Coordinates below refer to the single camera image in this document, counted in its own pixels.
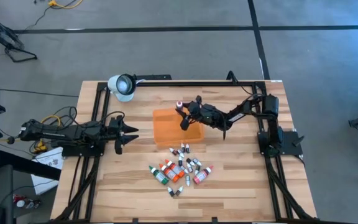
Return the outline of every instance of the concrete floor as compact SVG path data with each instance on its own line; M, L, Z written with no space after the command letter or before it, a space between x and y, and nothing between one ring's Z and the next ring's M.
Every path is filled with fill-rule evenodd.
M46 3L30 2L0 0L0 22L12 29L33 24ZM254 2L261 26L358 24L358 1ZM34 29L251 24L246 0L84 0L72 10L49 10ZM270 76L284 81L295 126L306 135L302 146L318 216L358 223L358 132L347 124L358 116L358 30L265 31L262 39ZM83 80L121 73L222 79L233 70L241 79L262 78L249 31L28 34L21 40L39 60L15 64L0 56L1 88L77 95ZM75 106L76 99L3 92L1 104L7 108L1 128L16 133L24 121ZM17 186L29 182L16 175ZM53 198L54 191L43 195L44 206L18 223L48 220Z

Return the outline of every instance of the paint bottle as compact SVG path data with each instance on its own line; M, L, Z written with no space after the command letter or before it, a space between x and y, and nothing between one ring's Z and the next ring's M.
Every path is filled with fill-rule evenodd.
M182 156L183 158L185 157L185 155L183 154L184 151L182 151L182 149L178 149L178 153L179 156Z
M199 166L202 166L202 163L196 158L193 159L193 162Z
M187 169L189 170L189 172L193 172L193 168L191 168L190 164L187 164Z
M183 186L179 187L179 189L175 192L175 195L179 196L182 191L183 191Z
M195 177L193 177L194 183L196 184L201 183L212 172L213 167L214 166L210 166L200 171Z
M189 174L189 172L187 171L187 169L184 166L180 167L183 171L185 171L186 174Z
M190 176L189 175L186 175L186 185L187 185L187 187L190 186Z
M185 171L183 171L179 166L177 166L175 163L173 163L172 161L169 161L168 159L165 160L165 163L167 164L167 166L169 167L169 169L171 169L172 171L174 171L174 173L176 173L179 178L182 178L185 175Z
M189 144L186 144L185 149L186 149L186 153L190 153L190 146L189 146Z
M172 188L167 187L167 190L168 190L169 195L171 195L171 197L173 197L175 195L175 193L173 193Z
M189 158L186 159L186 162L192 166L195 166L196 164Z
M174 156L176 156L178 154L178 151L176 151L172 148L169 148L169 151L171 151Z
M154 177L163 185L167 184L169 179L166 178L158 169L149 166L150 172L154 175Z
M194 173L197 175L198 172L200 171L200 169L201 169L201 166L197 165L196 170L194 171Z
M176 181L178 181L179 177L176 175L176 173L174 173L174 171L172 171L171 169L169 169L167 166L160 164L161 170L162 172L164 172L164 174L171 179L174 183Z

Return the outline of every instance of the orange container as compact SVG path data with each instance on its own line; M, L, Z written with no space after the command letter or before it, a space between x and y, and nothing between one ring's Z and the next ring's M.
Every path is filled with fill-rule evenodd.
M172 146L204 139L203 124L195 122L184 131L180 128L181 121L182 117L173 108L153 110L154 142L158 146Z

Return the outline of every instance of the wooden table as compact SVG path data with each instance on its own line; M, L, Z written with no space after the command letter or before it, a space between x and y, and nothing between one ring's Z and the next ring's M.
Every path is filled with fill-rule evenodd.
M96 85L97 82L82 84L78 99L79 123L91 119ZM284 130L294 128L283 83L266 81L266 87L267 93L280 99L279 125ZM211 217L218 217L220 222L275 219L265 162L259 153L256 137L257 120L252 116L246 116L233 125L225 141L221 131L204 127L205 139L199 144L190 145L190 157L198 158L204 166L213 165L213 172L199 185L192 182L187 187L184 179L176 184L170 182L174 190L185 186L179 197L171 198L166 187L150 173L149 165L158 167L164 159L177 161L167 147L154 143L153 110L172 108L177 100L187 102L194 100L197 95L203 97L203 103L212 104L225 112L249 96L238 86L208 86L139 87L134 99L128 103L120 103L115 97L110 97L108 112L125 112L125 122L139 128L140 137L124 147L123 155L114 152L114 141L107 145L98 172L92 222L131 222L132 218L139 218L140 222L210 222ZM315 217L303 164L293 156L282 156L282 160L289 191L305 211ZM64 163L51 218L57 217L67 206L76 161L76 157L70 157ZM282 195L278 189L277 192L281 214L285 217ZM81 204L80 218L84 217L84 201L87 198L86 194Z

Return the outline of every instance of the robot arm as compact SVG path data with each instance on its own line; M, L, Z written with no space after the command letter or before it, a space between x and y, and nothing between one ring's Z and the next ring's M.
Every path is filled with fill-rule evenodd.
M114 148L117 154L122 154L122 145L138 138L138 135L125 135L138 129L126 125L122 116L111 118L109 126L99 121L89 121L84 124L59 127L42 124L34 119L24 123L18 137L22 141L36 141L41 138L51 139L53 146L65 148L81 148L92 150L99 147L101 142L115 140Z
M262 102L261 113L252 111L254 107L258 107ZM176 111L183 117L180 124L182 130L187 130L189 125L194 122L200 122L212 128L218 128L223 131L223 138L225 133L231 128L234 122L243 118L246 115L252 115L256 118L266 119L268 124L268 138L270 145L274 148L281 148L283 139L283 130L278 125L278 98L273 95L255 94L248 97L240 105L236 106L228 113L218 110L215 106L209 104L202 104L200 96L196 97L196 101L184 103L183 107L187 108L189 113L176 109Z

